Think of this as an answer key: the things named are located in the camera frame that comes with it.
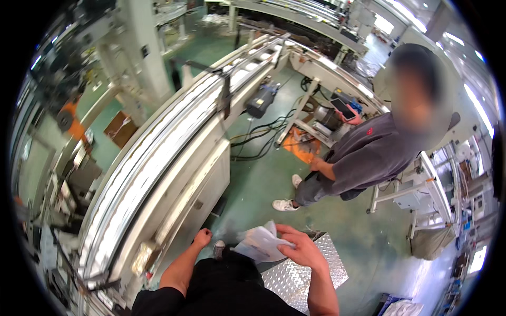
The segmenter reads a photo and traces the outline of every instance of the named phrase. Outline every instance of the black t-shirt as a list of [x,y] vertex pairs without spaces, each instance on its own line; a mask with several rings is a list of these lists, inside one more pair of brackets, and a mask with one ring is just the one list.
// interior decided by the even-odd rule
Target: black t-shirt
[[272,291],[252,282],[225,282],[200,297],[187,298],[175,288],[141,291],[132,316],[304,315]]

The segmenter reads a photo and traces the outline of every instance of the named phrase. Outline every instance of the white paper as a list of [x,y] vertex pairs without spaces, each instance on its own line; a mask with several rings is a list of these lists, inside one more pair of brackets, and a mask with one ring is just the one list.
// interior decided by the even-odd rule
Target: white paper
[[274,221],[269,221],[264,226],[258,226],[246,232],[238,234],[240,243],[233,251],[247,256],[255,261],[275,262],[285,259],[286,256],[279,252],[278,245],[287,245],[295,248],[295,245],[284,239],[276,237],[276,226]]

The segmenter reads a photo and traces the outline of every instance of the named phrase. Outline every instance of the metal floor plate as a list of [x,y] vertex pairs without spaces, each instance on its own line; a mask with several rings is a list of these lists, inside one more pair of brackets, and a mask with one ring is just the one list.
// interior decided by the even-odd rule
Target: metal floor plate
[[[348,279],[345,267],[328,233],[324,234],[315,244],[327,259],[330,278],[334,288],[338,288]],[[311,269],[300,266],[290,259],[262,273],[265,288],[273,291],[291,307],[305,312],[308,309],[309,283]]]

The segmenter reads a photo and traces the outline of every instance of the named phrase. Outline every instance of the white sneaker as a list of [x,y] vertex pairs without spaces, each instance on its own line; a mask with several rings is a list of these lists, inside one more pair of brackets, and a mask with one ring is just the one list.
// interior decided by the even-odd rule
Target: white sneaker
[[275,200],[272,202],[272,207],[278,211],[295,211],[298,207],[293,206],[293,200]]
[[291,176],[291,184],[293,184],[293,186],[295,188],[297,188],[299,186],[299,183],[301,183],[301,182],[302,182],[302,178],[300,175],[294,174]]

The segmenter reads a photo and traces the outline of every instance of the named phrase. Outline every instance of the plastic bag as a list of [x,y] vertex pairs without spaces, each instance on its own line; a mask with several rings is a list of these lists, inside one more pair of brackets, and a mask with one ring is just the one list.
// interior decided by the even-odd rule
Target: plastic bag
[[420,314],[423,307],[423,304],[403,299],[390,304],[383,316],[416,316]]
[[253,259],[255,264],[285,259],[286,256],[279,252],[277,246],[287,245],[295,248],[295,245],[284,239],[277,238],[276,233],[276,225],[271,220],[264,226],[258,226],[239,233],[237,239],[240,243],[232,250]]

